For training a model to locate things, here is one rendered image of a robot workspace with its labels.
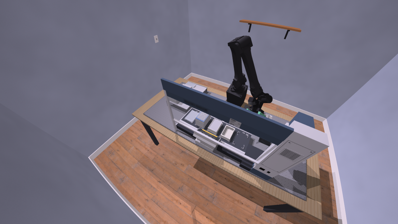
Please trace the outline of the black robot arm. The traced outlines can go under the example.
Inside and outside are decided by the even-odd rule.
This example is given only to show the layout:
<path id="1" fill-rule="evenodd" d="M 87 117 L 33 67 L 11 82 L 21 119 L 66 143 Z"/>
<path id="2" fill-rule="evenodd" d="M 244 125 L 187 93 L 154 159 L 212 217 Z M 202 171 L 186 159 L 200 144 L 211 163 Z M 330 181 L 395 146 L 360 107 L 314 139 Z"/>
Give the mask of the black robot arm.
<path id="1" fill-rule="evenodd" d="M 271 103 L 273 100 L 272 96 L 268 93 L 264 93 L 262 87 L 260 86 L 260 83 L 258 82 L 254 62 L 251 55 L 251 47 L 253 46 L 251 37 L 246 35 L 236 37 L 231 42 L 228 42 L 228 46 L 230 46 L 232 52 L 234 65 L 234 79 L 230 90 L 243 93 L 245 82 L 247 82 L 245 74 L 242 70 L 243 60 L 248 80 L 250 82 L 250 92 L 253 96 L 249 97 L 248 105 L 261 108 L 263 103 Z"/>

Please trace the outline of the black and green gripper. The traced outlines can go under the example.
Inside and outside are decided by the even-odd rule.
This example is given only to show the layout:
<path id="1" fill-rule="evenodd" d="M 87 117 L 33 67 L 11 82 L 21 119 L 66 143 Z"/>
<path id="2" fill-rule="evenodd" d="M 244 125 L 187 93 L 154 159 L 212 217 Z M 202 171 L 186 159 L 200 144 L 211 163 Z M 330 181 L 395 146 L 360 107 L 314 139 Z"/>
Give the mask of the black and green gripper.
<path id="1" fill-rule="evenodd" d="M 262 116 L 265 116 L 265 115 L 264 115 L 264 111 L 263 111 L 261 108 L 252 107 L 252 106 L 250 106 L 250 108 L 252 108 L 252 110 L 250 110 L 250 109 L 247 109 L 247 110 L 250 110 L 250 111 L 253 111 L 253 112 L 255 112 L 255 113 L 258 113 L 258 114 L 260 114 L 260 115 L 262 115 Z"/>

